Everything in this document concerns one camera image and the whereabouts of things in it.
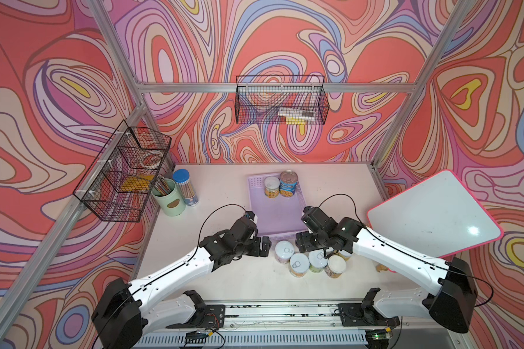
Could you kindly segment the pink label can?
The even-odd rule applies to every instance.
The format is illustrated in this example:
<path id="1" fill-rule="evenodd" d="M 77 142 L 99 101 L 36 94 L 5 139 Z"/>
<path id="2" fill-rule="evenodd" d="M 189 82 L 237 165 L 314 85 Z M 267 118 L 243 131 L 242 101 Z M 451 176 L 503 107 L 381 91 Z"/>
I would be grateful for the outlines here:
<path id="1" fill-rule="evenodd" d="M 295 249 L 289 241 L 279 241 L 275 246 L 275 258 L 278 263 L 287 264 L 295 254 Z"/>

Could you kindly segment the purple perforated plastic basket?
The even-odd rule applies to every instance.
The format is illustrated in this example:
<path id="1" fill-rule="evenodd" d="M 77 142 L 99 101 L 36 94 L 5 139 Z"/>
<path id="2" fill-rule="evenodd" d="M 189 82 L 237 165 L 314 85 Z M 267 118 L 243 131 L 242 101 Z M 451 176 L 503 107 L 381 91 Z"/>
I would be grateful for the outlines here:
<path id="1" fill-rule="evenodd" d="M 296 186 L 291 197 L 278 194 L 271 199 L 265 194 L 264 181 L 267 177 L 279 177 L 279 172 L 254 174 L 247 178 L 250 210 L 256 215 L 259 236 L 268 236 L 270 239 L 295 238 L 297 233 L 307 230 L 301 220 L 306 206 L 301 185 Z"/>

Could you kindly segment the blue label soup can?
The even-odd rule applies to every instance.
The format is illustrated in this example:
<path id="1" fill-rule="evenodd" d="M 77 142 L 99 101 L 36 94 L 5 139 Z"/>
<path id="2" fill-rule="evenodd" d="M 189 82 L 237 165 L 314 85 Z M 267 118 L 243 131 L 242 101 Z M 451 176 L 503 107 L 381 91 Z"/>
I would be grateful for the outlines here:
<path id="1" fill-rule="evenodd" d="M 292 197 L 297 184 L 298 175 L 292 170 L 285 170 L 279 176 L 279 193 L 285 197 Z"/>

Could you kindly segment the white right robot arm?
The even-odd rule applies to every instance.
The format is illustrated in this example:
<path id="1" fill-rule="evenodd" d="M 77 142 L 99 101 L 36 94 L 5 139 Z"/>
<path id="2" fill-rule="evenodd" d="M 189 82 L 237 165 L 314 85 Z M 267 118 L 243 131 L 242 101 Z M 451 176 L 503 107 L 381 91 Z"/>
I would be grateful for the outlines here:
<path id="1" fill-rule="evenodd" d="M 335 221 L 318 206 L 305 207 L 301 221 L 307 230 L 295 236 L 300 252 L 346 251 L 373 260 L 417 284 L 416 289 L 370 289 L 361 304 L 366 321 L 422 317 L 452 332 L 465 334 L 470 330 L 477 287 L 464 260 L 448 262 L 421 254 L 380 236 L 355 219 Z"/>

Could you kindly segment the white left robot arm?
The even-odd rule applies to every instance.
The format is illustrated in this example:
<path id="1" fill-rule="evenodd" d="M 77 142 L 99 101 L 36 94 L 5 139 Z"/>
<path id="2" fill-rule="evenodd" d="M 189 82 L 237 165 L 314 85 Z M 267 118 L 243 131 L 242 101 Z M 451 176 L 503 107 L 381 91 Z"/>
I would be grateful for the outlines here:
<path id="1" fill-rule="evenodd" d="M 198 295 L 187 292 L 174 301 L 168 296 L 245 255 L 267 257 L 270 247 L 269 238 L 258 235 L 255 214 L 247 211 L 230 229 L 203 238 L 163 269 L 130 282 L 115 279 L 91 315 L 97 342 L 103 348 L 132 348 L 148 332 L 189 321 L 201 305 Z"/>

